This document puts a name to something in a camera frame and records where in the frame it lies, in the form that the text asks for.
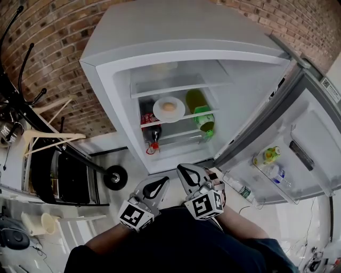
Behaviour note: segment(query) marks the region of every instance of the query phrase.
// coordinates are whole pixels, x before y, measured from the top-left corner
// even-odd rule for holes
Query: person
[[[195,220],[177,206],[140,233],[120,223],[74,248],[64,273],[298,272],[277,240],[233,209],[225,205],[215,220]]]

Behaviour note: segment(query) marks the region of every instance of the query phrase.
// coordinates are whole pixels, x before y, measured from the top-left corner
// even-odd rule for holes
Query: white plate
[[[167,102],[174,104],[174,111],[169,112],[162,109],[162,106]],[[164,97],[154,103],[153,113],[159,121],[166,123],[177,122],[185,115],[185,105],[175,97]]]

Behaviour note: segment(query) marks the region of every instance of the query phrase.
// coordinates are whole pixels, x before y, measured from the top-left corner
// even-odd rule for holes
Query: small bottle
[[[155,117],[153,113],[154,103],[155,102],[153,100],[140,103],[141,124],[152,123],[152,122],[158,121],[158,119]],[[142,133],[143,133],[145,141],[147,141],[150,145],[150,148],[152,148],[152,154],[154,154],[154,152],[159,149],[158,142],[162,134],[161,125],[159,124],[159,125],[144,127],[142,128]]]
[[[186,94],[186,104],[191,114],[198,114],[210,111],[210,107],[199,89],[189,90]],[[210,139],[214,135],[214,116],[212,114],[199,116],[194,118],[198,129],[205,132],[206,139]]]
[[[272,164],[263,168],[263,173],[270,178],[275,184],[292,190],[294,185],[290,180],[287,180],[286,171],[277,164]]]
[[[253,159],[254,165],[261,167],[268,165],[277,160],[281,155],[281,149],[278,146],[266,149],[263,153],[259,154]]]
[[[235,189],[247,201],[253,203],[255,196],[249,188],[243,186],[238,180],[232,180],[231,187]]]

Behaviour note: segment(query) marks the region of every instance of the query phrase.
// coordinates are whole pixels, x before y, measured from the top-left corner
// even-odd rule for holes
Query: dark shirt
[[[275,239],[242,242],[183,207],[162,210],[154,223],[108,255],[86,246],[70,253],[69,272],[298,272]]]

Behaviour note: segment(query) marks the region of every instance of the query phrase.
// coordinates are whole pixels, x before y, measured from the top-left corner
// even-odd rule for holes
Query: fridge door label
[[[335,89],[335,87],[332,85],[332,83],[329,81],[329,79],[324,78],[321,82],[323,87],[327,90],[329,95],[333,98],[333,100],[338,103],[341,100],[341,95],[339,92]]]

